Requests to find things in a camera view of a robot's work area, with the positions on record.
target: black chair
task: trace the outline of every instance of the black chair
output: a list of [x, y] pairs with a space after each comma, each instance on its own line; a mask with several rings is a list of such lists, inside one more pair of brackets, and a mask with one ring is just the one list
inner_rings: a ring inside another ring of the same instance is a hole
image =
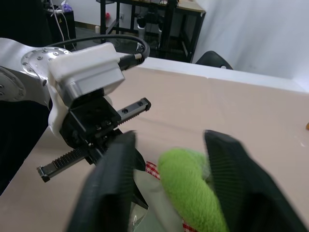
[[225, 68], [225, 69], [231, 69], [233, 68], [227, 63], [225, 59], [223, 59], [221, 56], [219, 56], [214, 51], [208, 51], [202, 57], [196, 62], [196, 64], [200, 65], [206, 65], [216, 68]]

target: green plush toy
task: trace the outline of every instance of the green plush toy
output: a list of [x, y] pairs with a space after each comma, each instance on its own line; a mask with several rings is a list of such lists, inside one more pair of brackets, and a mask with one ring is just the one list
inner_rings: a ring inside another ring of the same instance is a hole
[[211, 172], [204, 154], [174, 148], [161, 155], [158, 170], [168, 198], [190, 226], [199, 232], [228, 231], [211, 189]]

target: white fabric backdrop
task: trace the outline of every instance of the white fabric backdrop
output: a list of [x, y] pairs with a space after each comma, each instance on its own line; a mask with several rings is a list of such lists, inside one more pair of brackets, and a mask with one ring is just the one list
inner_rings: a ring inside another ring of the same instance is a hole
[[207, 10], [193, 62], [213, 50], [239, 71], [309, 77], [309, 1], [198, 0]]

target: floor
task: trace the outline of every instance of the floor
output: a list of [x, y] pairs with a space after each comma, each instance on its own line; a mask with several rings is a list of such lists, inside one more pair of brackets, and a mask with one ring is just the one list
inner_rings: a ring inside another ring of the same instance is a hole
[[[93, 30], [84, 29], [84, 28], [75, 28], [76, 38], [83, 38], [89, 36], [97, 35]], [[109, 42], [114, 44], [114, 47], [117, 52], [121, 53], [134, 53], [137, 48], [137, 43], [130, 40], [125, 39], [109, 39]], [[153, 38], [151, 36], [146, 36], [146, 42], [151, 47], [156, 47], [157, 38]], [[82, 50], [87, 47], [96, 46], [99, 44], [99, 41], [83, 41], [78, 42], [76, 45], [77, 50]], [[157, 52], [153, 49], [150, 50], [150, 57], [157, 57]], [[185, 61], [185, 57], [183, 54], [167, 54], [167, 59], [177, 60], [177, 61]]]

